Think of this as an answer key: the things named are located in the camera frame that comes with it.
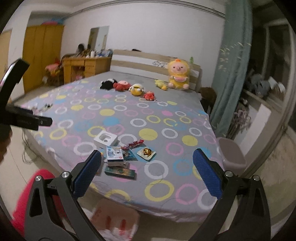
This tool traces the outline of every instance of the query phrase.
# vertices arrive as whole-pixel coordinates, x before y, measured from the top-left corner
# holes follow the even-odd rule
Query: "pink plush face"
[[[187,66],[182,62],[175,62],[170,65],[170,71],[175,74],[185,74],[187,72]]]
[[[118,82],[118,84],[120,85],[128,85],[128,82],[124,81],[124,80],[121,80]]]

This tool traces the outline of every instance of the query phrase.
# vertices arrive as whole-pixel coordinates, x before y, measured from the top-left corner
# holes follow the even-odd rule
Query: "wooden desk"
[[[64,58],[64,82],[75,81],[78,73],[83,73],[85,78],[107,72],[110,70],[111,57],[101,58]]]

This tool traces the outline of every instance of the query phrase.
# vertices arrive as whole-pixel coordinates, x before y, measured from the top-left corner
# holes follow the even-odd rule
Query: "screw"
[[[39,182],[41,180],[41,176],[35,177],[35,181]]]
[[[69,177],[69,173],[68,173],[68,172],[63,172],[63,173],[62,173],[62,177],[63,177],[63,178],[67,178],[67,177]]]
[[[253,179],[254,179],[255,181],[260,181],[260,177],[259,177],[258,175],[254,175],[254,176],[253,176]]]
[[[233,173],[232,173],[231,171],[226,171],[226,172],[225,172],[225,175],[226,175],[227,177],[232,177],[232,176],[233,176]]]

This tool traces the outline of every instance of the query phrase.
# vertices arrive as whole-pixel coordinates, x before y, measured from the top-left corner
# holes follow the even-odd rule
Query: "wooden headboard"
[[[135,74],[156,80],[169,81],[168,63],[175,58],[159,54],[129,50],[114,50],[110,70]],[[200,86],[200,66],[193,64],[189,88],[197,91]]]

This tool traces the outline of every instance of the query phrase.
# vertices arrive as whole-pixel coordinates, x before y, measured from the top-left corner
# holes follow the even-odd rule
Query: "polka dot bed sheet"
[[[53,104],[40,113],[52,117],[52,126],[31,134],[64,170],[72,170],[97,149],[93,138],[101,130],[118,135],[120,145],[143,139],[156,154],[147,162],[136,154],[142,147],[132,149],[138,161],[130,161],[129,168],[136,171],[136,180],[107,176],[104,163],[91,187],[106,198],[148,214],[176,222],[201,222],[216,198],[194,167],[192,154],[201,148],[222,166],[216,137],[208,115],[193,105],[186,92],[169,90],[162,98],[163,90],[157,91],[157,101],[152,102],[128,91],[101,90],[98,78],[88,78],[42,94],[23,107]],[[106,156],[105,150],[98,150]]]

